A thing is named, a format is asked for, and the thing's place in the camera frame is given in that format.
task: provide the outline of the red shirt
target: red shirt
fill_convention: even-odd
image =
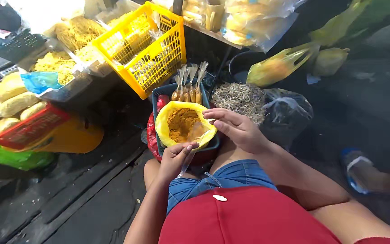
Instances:
[[[213,195],[223,196],[226,201],[217,200]],[[369,238],[358,243],[390,244],[389,240]],[[215,188],[177,204],[165,219],[159,243],[341,242],[295,201],[271,188],[254,186]]]

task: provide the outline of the fingernail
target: fingernail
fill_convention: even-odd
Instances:
[[[215,120],[215,121],[213,122],[213,125],[214,125],[216,128],[218,128],[218,129],[222,128],[222,126],[223,126],[222,121],[220,121],[220,120]]]

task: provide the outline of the red plastic bag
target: red plastic bag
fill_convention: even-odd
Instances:
[[[160,95],[157,98],[157,112],[165,107],[167,103],[169,103],[169,97],[166,95]],[[157,161],[162,161],[162,157],[159,155],[159,150],[157,149],[156,129],[154,127],[153,112],[151,112],[147,122],[147,147],[150,149],[151,153],[153,153],[153,156],[157,159]]]
[[[153,112],[151,112],[147,122],[147,147],[150,149],[151,153],[153,153],[153,156],[157,159],[157,161],[162,161],[162,157],[159,155],[159,150],[157,149]]]

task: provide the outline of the yellow plastic basket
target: yellow plastic basket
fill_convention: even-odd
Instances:
[[[149,30],[157,30],[154,11],[160,15],[164,32],[155,41],[149,34]],[[96,38],[93,45],[142,99],[186,63],[183,17],[150,2]]]

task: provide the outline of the black plastic bag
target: black plastic bag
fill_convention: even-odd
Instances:
[[[260,125],[263,135],[289,150],[293,140],[311,123],[311,104],[299,93],[283,89],[266,89],[265,117]]]

